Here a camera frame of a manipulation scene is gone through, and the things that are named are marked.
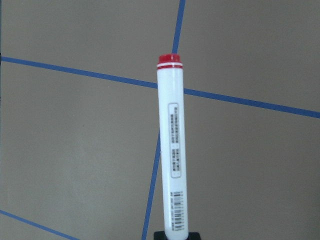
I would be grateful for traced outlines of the white marker red cap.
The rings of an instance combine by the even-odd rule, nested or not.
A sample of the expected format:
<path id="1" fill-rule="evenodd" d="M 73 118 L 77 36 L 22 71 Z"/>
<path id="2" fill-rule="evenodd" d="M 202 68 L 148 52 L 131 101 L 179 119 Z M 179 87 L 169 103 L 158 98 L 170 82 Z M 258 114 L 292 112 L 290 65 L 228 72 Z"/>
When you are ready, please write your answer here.
<path id="1" fill-rule="evenodd" d="M 164 234 L 167 240 L 186 240 L 189 226 L 183 64 L 177 53 L 168 53 L 159 57 L 156 68 Z"/>

